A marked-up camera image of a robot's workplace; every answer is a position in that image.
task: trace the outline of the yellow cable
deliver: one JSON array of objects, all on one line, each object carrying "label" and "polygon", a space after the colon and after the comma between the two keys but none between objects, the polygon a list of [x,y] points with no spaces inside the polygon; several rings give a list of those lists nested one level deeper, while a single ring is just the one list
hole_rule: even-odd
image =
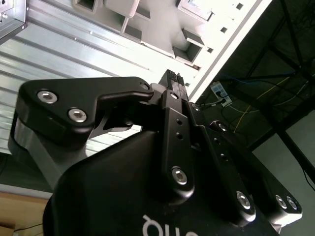
[{"label": "yellow cable", "polygon": [[[277,85],[283,83],[284,81],[286,81],[286,80],[289,79],[289,78],[290,78],[290,77],[286,77],[284,80],[281,80],[279,83],[277,83]],[[276,85],[273,85],[270,89],[268,89],[267,91],[263,92],[263,93],[262,93],[261,95],[259,95],[256,99],[259,99],[259,98],[261,98],[263,95],[265,95],[266,93],[269,93],[269,92],[270,92],[271,90],[273,90],[275,87],[276,87]],[[242,121],[244,115],[248,113],[247,111],[248,111],[250,108],[251,108],[251,105],[249,105],[249,106],[247,107],[247,109],[245,110],[245,112],[242,114],[241,118],[240,118],[240,119],[238,120],[238,122],[237,122],[237,125],[236,125],[235,130],[234,130],[233,133],[236,132],[236,130],[237,130],[238,126],[240,125],[240,123],[241,123],[241,121]]]}]

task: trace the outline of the electrical socket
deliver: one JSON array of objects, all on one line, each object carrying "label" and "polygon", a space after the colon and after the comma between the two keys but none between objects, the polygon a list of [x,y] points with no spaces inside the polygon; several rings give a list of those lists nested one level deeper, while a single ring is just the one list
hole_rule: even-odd
[{"label": "electrical socket", "polygon": [[214,82],[210,85],[210,88],[212,90],[212,92],[215,94],[215,96],[218,98],[218,100],[222,99],[222,97],[225,97],[224,99],[226,100],[226,102],[221,103],[223,107],[232,104],[232,100],[231,98],[228,96],[227,92],[225,91],[225,89],[223,88],[223,85],[217,81]]},{"label": "electrical socket", "polygon": [[9,0],[0,0],[0,9],[2,10],[6,6],[8,6],[8,1]]}]

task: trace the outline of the white wall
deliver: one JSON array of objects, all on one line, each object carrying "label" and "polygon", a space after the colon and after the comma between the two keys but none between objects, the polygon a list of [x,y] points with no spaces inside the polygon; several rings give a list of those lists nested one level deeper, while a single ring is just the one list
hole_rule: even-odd
[{"label": "white wall", "polygon": [[[315,165],[315,111],[301,119],[287,132]],[[302,206],[302,219],[284,227],[281,235],[315,235],[315,192],[307,184],[301,167],[279,136],[274,135],[253,153]]]}]

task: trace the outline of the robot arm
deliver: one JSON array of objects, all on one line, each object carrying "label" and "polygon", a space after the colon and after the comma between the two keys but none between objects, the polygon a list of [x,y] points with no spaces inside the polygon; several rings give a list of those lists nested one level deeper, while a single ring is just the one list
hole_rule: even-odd
[{"label": "robot arm", "polygon": [[[88,138],[142,131],[87,158]],[[44,234],[278,235],[301,206],[219,121],[210,125],[167,71],[39,80],[19,91],[9,140],[53,189]]]}]

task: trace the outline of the silver bolt head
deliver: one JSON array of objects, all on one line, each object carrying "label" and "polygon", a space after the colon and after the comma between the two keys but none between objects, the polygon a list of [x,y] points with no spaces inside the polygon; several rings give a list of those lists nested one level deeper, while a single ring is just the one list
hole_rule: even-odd
[{"label": "silver bolt head", "polygon": [[175,179],[175,181],[180,184],[180,185],[185,185],[187,184],[187,176],[184,173],[184,171],[182,171],[179,168],[174,168],[172,170],[172,176]]},{"label": "silver bolt head", "polygon": [[236,198],[240,202],[243,208],[247,210],[251,209],[251,204],[248,198],[242,192],[236,192]]},{"label": "silver bolt head", "polygon": [[145,89],[145,90],[149,90],[149,86],[147,86],[145,83],[140,83],[140,87]]},{"label": "silver bolt head", "polygon": [[47,104],[53,104],[57,102],[58,98],[53,92],[49,91],[40,91],[37,94],[37,97],[40,101],[47,103]]},{"label": "silver bolt head", "polygon": [[219,124],[219,127],[221,128],[221,130],[223,130],[224,132],[227,131],[226,127],[223,124]]},{"label": "silver bolt head", "polygon": [[284,202],[284,200],[282,200],[280,196],[276,195],[276,200],[283,209],[286,209],[286,203]]},{"label": "silver bolt head", "polygon": [[68,116],[71,120],[78,123],[82,123],[87,120],[87,114],[85,114],[85,112],[80,109],[71,109],[68,111]]},{"label": "silver bolt head", "polygon": [[174,98],[174,99],[178,99],[178,96],[177,96],[175,93],[173,93],[173,92],[171,92],[171,96],[172,96],[172,98]]},{"label": "silver bolt head", "polygon": [[194,108],[196,111],[200,111],[200,108],[199,108],[196,104],[193,103],[191,106],[192,106],[192,108]]},{"label": "silver bolt head", "polygon": [[286,199],[289,202],[289,204],[291,205],[291,207],[293,209],[297,210],[297,205],[295,204],[295,202],[290,197],[287,197]]}]

